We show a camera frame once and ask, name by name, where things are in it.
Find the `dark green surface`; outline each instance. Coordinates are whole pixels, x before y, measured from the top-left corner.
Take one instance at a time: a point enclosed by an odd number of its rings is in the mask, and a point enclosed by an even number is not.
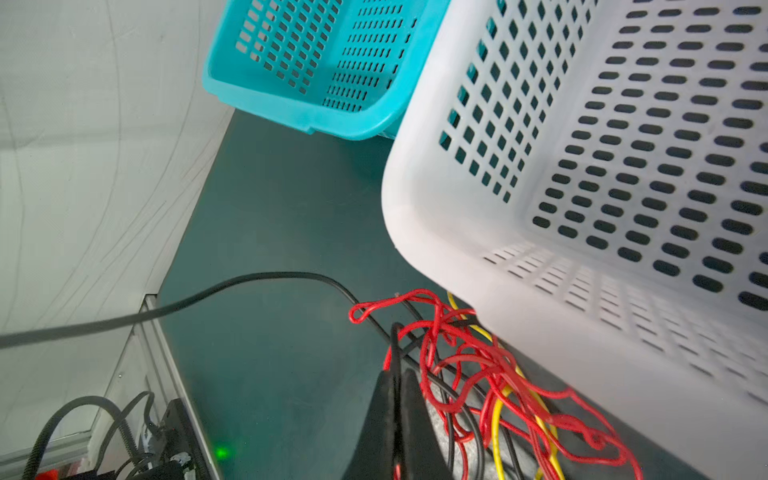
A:
[[[322,273],[361,301],[438,289],[401,258],[384,227],[380,189],[391,145],[309,136],[237,112],[161,303],[268,270]],[[224,478],[341,478],[386,351],[370,326],[348,321],[349,307],[330,286],[278,280],[234,287],[164,321],[210,444],[232,452],[220,463]],[[398,306],[378,318],[386,326],[410,321]],[[521,360],[540,385],[562,387]],[[611,421],[646,478],[702,478]],[[576,452],[588,453],[565,437]],[[564,468],[571,480],[631,478],[628,467]]]

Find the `basket hole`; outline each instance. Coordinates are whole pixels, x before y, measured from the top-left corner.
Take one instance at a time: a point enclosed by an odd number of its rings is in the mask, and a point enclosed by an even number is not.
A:
[[[460,164],[463,164],[464,160],[467,158],[467,152],[463,148],[459,147],[456,149],[456,155],[454,156],[454,158]]]
[[[696,64],[696,61],[692,58],[673,58],[670,61],[670,66],[676,68],[690,68]]]
[[[707,67],[713,70],[733,70],[736,64],[731,60],[712,60],[707,64]]]
[[[661,246],[661,251],[677,258],[688,258],[690,255],[690,251],[687,248],[669,242]]]
[[[750,235],[754,231],[754,228],[752,227],[752,225],[749,225],[748,223],[744,223],[744,222],[739,222],[738,220],[733,220],[730,218],[723,220],[720,223],[720,225],[725,230],[738,233],[740,235]]]
[[[651,134],[651,135],[659,135],[662,131],[664,131],[664,129],[659,125],[649,125],[649,124],[642,124],[638,128],[638,130],[644,134]]]
[[[669,33],[674,30],[672,25],[656,25],[650,31],[653,33]]]
[[[741,88],[744,90],[757,90],[757,91],[766,91],[768,90],[768,82],[765,81],[745,81],[741,84]]]
[[[458,90],[458,101],[462,103],[465,107],[467,106],[467,102],[469,101],[469,92],[467,92],[466,88],[460,87]]]
[[[694,15],[696,15],[697,17],[700,17],[700,16],[708,17],[712,15],[717,15],[718,13],[720,13],[720,9],[718,7],[697,8],[696,10],[694,10]]]
[[[713,278],[709,278],[708,276],[696,275],[692,281],[694,282],[694,285],[712,293],[719,293],[723,291],[723,284]]]
[[[687,112],[683,114],[683,120],[697,124],[706,124],[710,120],[710,116],[707,114]]]
[[[710,270],[716,270],[720,273],[731,273],[733,272],[733,265],[730,262],[727,262],[725,260],[721,260],[719,258],[715,257],[704,257],[701,260],[702,265],[704,265],[706,268]]]
[[[701,50],[704,44],[700,41],[682,41],[677,44],[678,50]]]
[[[768,196],[768,185],[760,184],[752,181],[742,182],[740,185],[741,190],[755,195]]]
[[[648,245],[650,243],[650,237],[644,233],[629,230],[624,235],[630,242],[638,243],[640,245]]]
[[[714,204],[715,201],[717,201],[717,197],[715,197],[713,194],[701,190],[691,190],[688,192],[688,198],[703,204]]]
[[[582,197],[581,195],[575,195],[571,199],[571,202],[574,205],[578,205],[579,207],[585,207],[585,208],[586,207],[590,207],[592,205],[592,200],[590,200],[590,199],[588,199],[586,197]]]
[[[768,275],[760,272],[750,273],[750,282],[757,286],[768,289]]]
[[[693,155],[692,151],[682,147],[669,147],[666,152],[670,157],[677,158],[690,158]]]
[[[544,192],[544,194],[545,194],[547,197],[552,197],[552,198],[557,198],[557,199],[560,199],[560,198],[562,198],[562,197],[563,197],[563,195],[564,195],[564,194],[563,194],[563,192],[562,192],[562,190],[558,190],[558,189],[556,189],[556,188],[548,188],[548,189],[547,189],[547,190]]]
[[[752,25],[748,24],[734,24],[734,25],[728,25],[725,27],[726,33],[750,33],[753,30]]]
[[[649,81],[650,75],[645,73],[633,73],[629,76],[631,81]]]
[[[739,293],[739,301],[744,305],[751,306],[754,309],[760,311],[768,310],[768,299],[751,292]]]
[[[603,205],[600,211],[606,215],[611,215],[612,217],[621,217],[624,215],[624,209],[610,204]]]
[[[644,159],[638,157],[626,157],[624,159],[624,165],[634,168],[645,168],[647,162]]]
[[[732,253],[733,255],[739,255],[744,251],[744,247],[740,243],[721,237],[712,240],[712,246],[723,252]]]
[[[667,203],[656,198],[645,197],[641,203],[643,207],[658,210],[660,212],[667,209]]]
[[[637,108],[634,105],[618,104],[614,107],[614,111],[622,114],[633,114]]]
[[[533,217],[532,221],[534,225],[541,228],[549,228],[549,225],[551,224],[549,220],[542,217]]]
[[[576,236],[578,235],[578,232],[576,231],[576,229],[566,227],[565,225],[561,225],[558,227],[558,233],[568,238],[576,238]]]
[[[763,208],[758,204],[751,202],[745,202],[743,200],[734,200],[730,203],[730,207],[742,214],[758,216],[763,213]]]
[[[642,66],[651,66],[659,63],[659,59],[655,57],[640,57],[635,61],[635,64]]]
[[[596,220],[593,223],[593,227],[605,233],[613,233],[616,231],[616,225],[613,225],[611,222],[607,222],[605,220]]]
[[[635,185],[640,181],[640,178],[634,175],[621,173],[616,175],[616,180],[620,181],[622,184]]]
[[[760,100],[739,98],[734,100],[732,105],[734,108],[740,108],[742,110],[759,110],[763,107],[763,102]]]
[[[694,222],[703,223],[707,221],[706,213],[700,210],[694,210],[693,208],[683,207],[680,209],[678,213],[682,218],[685,218],[687,220],[692,220]]]
[[[659,118],[667,118],[671,115],[672,112],[667,110],[666,108],[649,108],[645,112],[649,117],[659,117]]]
[[[634,216],[634,222],[643,227],[656,228],[659,225],[659,220],[648,215],[637,214]]]
[[[471,144],[471,143],[472,143],[472,140],[474,140],[474,139],[475,139],[475,131],[474,131],[474,130],[472,130],[472,128],[471,128],[471,127],[467,127],[467,128],[464,130],[464,140],[466,140],[466,141],[467,141],[467,143],[470,143],[470,144]]]
[[[619,190],[618,188],[611,188],[611,190],[608,191],[608,196],[625,202],[632,198],[632,194],[625,190]]]
[[[609,120],[606,125],[610,128],[617,128],[619,130],[624,130],[627,127],[629,127],[629,122],[624,120]]]
[[[576,223],[583,223],[585,219],[584,215],[578,212],[574,212],[573,210],[568,210],[567,212],[565,212],[564,216],[567,220],[570,220]]]
[[[594,165],[587,167],[585,171],[590,175],[594,175],[595,177],[604,177],[607,173],[604,168],[595,167]]]
[[[442,147],[443,150],[447,151],[449,149],[449,147],[451,146],[451,136],[446,134],[445,132],[442,132],[442,134],[440,135],[440,142],[439,142],[439,144],[440,144],[440,146]]]
[[[683,227],[682,225],[673,225],[670,228],[670,233],[672,233],[675,237],[690,241],[694,241],[699,238],[699,232],[692,228]]]

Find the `white wall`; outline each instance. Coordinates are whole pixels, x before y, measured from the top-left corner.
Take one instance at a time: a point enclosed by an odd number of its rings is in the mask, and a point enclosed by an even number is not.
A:
[[[200,86],[223,2],[0,2],[0,332],[157,292],[232,114]],[[0,455],[104,394],[126,335],[0,351]]]

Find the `green led light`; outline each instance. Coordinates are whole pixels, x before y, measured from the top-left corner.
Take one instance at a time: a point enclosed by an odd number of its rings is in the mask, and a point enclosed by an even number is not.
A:
[[[224,447],[216,447],[214,450],[214,455],[216,456],[216,460],[227,460],[231,455],[232,452],[230,452],[229,449]]]

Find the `red wire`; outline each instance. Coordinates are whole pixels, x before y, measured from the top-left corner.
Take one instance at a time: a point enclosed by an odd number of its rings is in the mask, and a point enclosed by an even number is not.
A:
[[[373,312],[401,303],[405,300],[417,303],[427,303],[435,307],[433,320],[422,320],[405,326],[400,329],[399,339],[402,340],[404,336],[415,329],[428,329],[428,332],[424,335],[421,350],[419,352],[419,364],[421,366],[420,386],[424,398],[435,407],[443,420],[446,432],[448,431],[446,414],[456,414],[461,411],[465,406],[466,399],[468,398],[472,387],[478,382],[487,382],[490,385],[490,390],[488,391],[488,395],[485,398],[482,408],[470,408],[470,412],[479,415],[478,426],[480,427],[480,434],[485,446],[488,446],[491,441],[491,413],[496,401],[500,399],[510,411],[523,421],[528,432],[515,427],[505,420],[501,420],[501,425],[531,444],[534,450],[534,455],[547,480],[557,480],[558,478],[554,466],[549,462],[551,444],[562,452],[565,458],[573,462],[614,467],[629,463],[634,471],[635,478],[637,480],[642,480],[643,472],[641,467],[637,463],[634,455],[632,455],[632,452],[618,438],[613,426],[598,410],[586,403],[571,387],[567,387],[558,392],[553,392],[534,385],[516,373],[515,367],[517,366],[517,360],[511,352],[498,347],[496,336],[493,336],[493,344],[489,345],[475,338],[468,327],[457,328],[451,325],[451,322],[462,315],[475,315],[474,310],[454,310],[449,305],[444,304],[433,292],[419,289],[391,299],[380,300],[378,302],[359,303],[349,311],[349,320],[353,323],[362,323]],[[356,316],[360,310],[362,310],[362,313],[360,313],[359,316]],[[456,347],[456,354],[435,363],[437,340],[441,335],[450,346]],[[471,349],[473,352],[464,353],[467,349]],[[384,369],[389,369],[391,359],[392,351],[388,349],[384,359]],[[479,365],[480,372],[477,372],[468,379],[462,381],[462,364],[464,362]],[[432,382],[429,380],[427,373],[431,372],[438,374],[449,364],[454,364],[457,371],[452,388],[457,391],[458,398],[443,403],[437,400],[432,392]],[[502,389],[506,386],[512,388],[519,405],[513,402],[510,398],[502,395]],[[579,405],[585,412],[595,417],[603,427],[606,428],[607,432],[600,429],[593,429],[592,427],[585,425],[579,418],[572,415],[551,414],[539,405],[538,401],[532,395],[532,392],[549,399],[570,399]],[[558,429],[581,434],[586,443],[596,451],[601,451],[608,445],[612,445],[618,450],[618,456],[616,458],[602,458],[575,455],[568,451],[559,440],[550,434],[549,431],[542,429],[536,422],[536,417]],[[454,441],[458,443],[463,461],[462,480],[466,480],[468,477],[465,443],[473,441],[474,439],[474,433],[468,432],[462,428],[458,422],[454,422]]]

